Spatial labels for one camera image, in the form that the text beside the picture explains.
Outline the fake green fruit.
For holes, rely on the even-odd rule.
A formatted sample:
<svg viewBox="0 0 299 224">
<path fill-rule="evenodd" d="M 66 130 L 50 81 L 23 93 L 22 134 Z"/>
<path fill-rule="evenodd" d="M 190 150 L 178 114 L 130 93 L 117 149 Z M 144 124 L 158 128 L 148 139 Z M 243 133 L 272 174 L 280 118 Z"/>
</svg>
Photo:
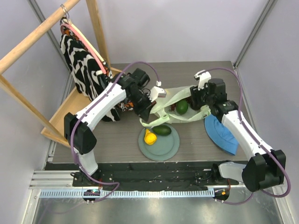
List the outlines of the fake green fruit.
<svg viewBox="0 0 299 224">
<path fill-rule="evenodd" d="M 180 100 L 176 104 L 176 112 L 180 115 L 185 114 L 188 111 L 188 102 L 184 99 Z"/>
</svg>

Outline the pale green plastic bag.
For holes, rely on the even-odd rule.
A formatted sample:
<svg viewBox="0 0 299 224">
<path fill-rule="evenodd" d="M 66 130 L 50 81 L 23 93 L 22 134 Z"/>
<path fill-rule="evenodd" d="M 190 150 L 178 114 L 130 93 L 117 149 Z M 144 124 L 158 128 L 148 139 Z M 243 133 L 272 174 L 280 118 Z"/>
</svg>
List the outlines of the pale green plastic bag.
<svg viewBox="0 0 299 224">
<path fill-rule="evenodd" d="M 157 119 L 153 121 L 140 119 L 143 127 L 154 127 L 164 123 L 189 123 L 202 120 L 211 114 L 207 105 L 200 106 L 196 110 L 191 108 L 190 86 L 169 88 L 165 91 L 166 97 L 157 98 L 150 111 L 150 114 L 156 115 Z"/>
</svg>

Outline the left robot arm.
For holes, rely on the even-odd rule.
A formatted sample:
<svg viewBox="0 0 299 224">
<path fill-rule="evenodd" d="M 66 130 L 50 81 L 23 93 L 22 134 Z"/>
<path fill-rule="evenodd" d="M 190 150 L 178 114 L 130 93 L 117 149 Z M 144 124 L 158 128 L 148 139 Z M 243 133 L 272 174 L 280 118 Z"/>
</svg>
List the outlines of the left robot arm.
<svg viewBox="0 0 299 224">
<path fill-rule="evenodd" d="M 123 100 L 133 104 L 134 113 L 143 120 L 149 119 L 155 101 L 143 89 L 150 81 L 142 69 L 133 73 L 118 74 L 88 106 L 76 114 L 67 113 L 64 117 L 64 135 L 71 146 L 75 164 L 84 173 L 83 180 L 95 186 L 100 179 L 99 166 L 95 160 L 94 148 L 97 139 L 93 130 L 103 119 L 116 119 L 116 106 Z"/>
</svg>

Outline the fake dark green avocado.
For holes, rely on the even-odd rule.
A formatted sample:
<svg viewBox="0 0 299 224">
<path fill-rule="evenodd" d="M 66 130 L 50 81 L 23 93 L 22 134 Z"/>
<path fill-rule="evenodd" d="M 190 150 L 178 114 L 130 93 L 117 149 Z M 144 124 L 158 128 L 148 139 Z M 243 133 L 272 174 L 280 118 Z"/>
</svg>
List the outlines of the fake dark green avocado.
<svg viewBox="0 0 299 224">
<path fill-rule="evenodd" d="M 152 131 L 156 135 L 160 135 L 160 136 L 168 136 L 172 132 L 171 128 L 169 126 L 167 126 L 167 125 L 155 126 L 155 127 L 152 128 Z"/>
</svg>

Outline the fake yellow pepper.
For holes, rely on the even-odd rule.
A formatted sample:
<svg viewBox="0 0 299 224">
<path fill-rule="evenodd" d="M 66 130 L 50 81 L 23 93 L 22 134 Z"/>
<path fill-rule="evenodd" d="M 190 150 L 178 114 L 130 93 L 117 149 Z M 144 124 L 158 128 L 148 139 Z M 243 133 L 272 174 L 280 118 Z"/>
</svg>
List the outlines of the fake yellow pepper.
<svg viewBox="0 0 299 224">
<path fill-rule="evenodd" d="M 145 129 L 144 142 L 147 145 L 153 145 L 157 141 L 157 136 L 149 129 Z"/>
</svg>

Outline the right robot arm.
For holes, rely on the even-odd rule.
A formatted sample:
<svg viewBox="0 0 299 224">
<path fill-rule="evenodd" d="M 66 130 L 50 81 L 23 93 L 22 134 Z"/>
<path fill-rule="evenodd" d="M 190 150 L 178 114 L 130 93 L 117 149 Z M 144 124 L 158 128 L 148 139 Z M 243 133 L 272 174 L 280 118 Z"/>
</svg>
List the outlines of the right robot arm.
<svg viewBox="0 0 299 224">
<path fill-rule="evenodd" d="M 238 105 L 227 99 L 226 86 L 220 78 L 196 78 L 197 86 L 190 88 L 191 106 L 198 109 L 207 105 L 217 118 L 236 138 L 244 150 L 247 164 L 225 161 L 211 172 L 211 179 L 222 184 L 233 179 L 245 184 L 251 192 L 280 185 L 284 182 L 286 156 L 282 150 L 273 150 L 248 124 Z"/>
</svg>

